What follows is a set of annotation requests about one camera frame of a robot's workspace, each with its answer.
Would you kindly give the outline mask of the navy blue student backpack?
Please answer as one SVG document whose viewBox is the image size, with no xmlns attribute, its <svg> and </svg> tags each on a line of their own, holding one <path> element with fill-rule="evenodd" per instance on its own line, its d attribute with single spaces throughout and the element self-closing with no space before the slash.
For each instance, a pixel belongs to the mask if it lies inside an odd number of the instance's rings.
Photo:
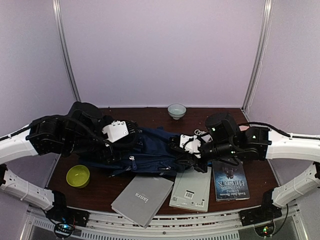
<svg viewBox="0 0 320 240">
<path fill-rule="evenodd" d="M 140 127 L 134 148 L 114 152 L 116 162 L 100 163 L 96 159 L 96 152 L 81 154 L 78 162 L 87 167 L 103 169 L 112 177 L 125 172 L 175 176 L 192 166 L 176 163 L 180 154 L 169 147 L 169 140 L 174 136 L 180 136 L 180 134 L 165 131 L 161 127 Z"/>
</svg>

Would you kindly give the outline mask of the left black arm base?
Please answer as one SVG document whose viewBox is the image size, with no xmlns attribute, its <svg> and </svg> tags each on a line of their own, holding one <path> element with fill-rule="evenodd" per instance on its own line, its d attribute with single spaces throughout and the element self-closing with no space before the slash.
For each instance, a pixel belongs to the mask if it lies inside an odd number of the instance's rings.
<svg viewBox="0 0 320 240">
<path fill-rule="evenodd" d="M 45 211 L 48 219 L 63 222 L 79 227 L 86 227 L 90 213 L 85 210 L 79 210 L 67 206 L 66 196 L 59 191 L 53 190 L 53 207 Z"/>
</svg>

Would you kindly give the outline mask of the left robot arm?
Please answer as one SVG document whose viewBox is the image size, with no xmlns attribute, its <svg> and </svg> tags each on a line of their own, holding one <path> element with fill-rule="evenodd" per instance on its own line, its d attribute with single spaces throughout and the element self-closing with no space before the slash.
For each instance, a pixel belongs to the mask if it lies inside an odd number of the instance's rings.
<svg viewBox="0 0 320 240">
<path fill-rule="evenodd" d="M 42 210 L 51 210 L 61 222 L 72 218 L 63 202 L 64 194 L 44 189 L 17 176 L 8 163 L 24 157 L 111 150 L 115 140 L 103 133 L 103 114 L 91 103 L 76 101 L 66 115 L 47 115 L 0 139 L 0 188 Z"/>
</svg>

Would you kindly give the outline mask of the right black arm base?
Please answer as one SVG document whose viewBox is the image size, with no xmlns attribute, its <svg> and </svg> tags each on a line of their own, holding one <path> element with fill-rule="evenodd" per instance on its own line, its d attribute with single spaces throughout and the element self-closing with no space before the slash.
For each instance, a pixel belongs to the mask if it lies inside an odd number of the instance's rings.
<svg viewBox="0 0 320 240">
<path fill-rule="evenodd" d="M 273 191 L 273 189 L 270 189 L 263 194 L 261 206 L 239 212 L 243 227 L 271 221 L 282 216 L 282 209 L 273 204 Z"/>
</svg>

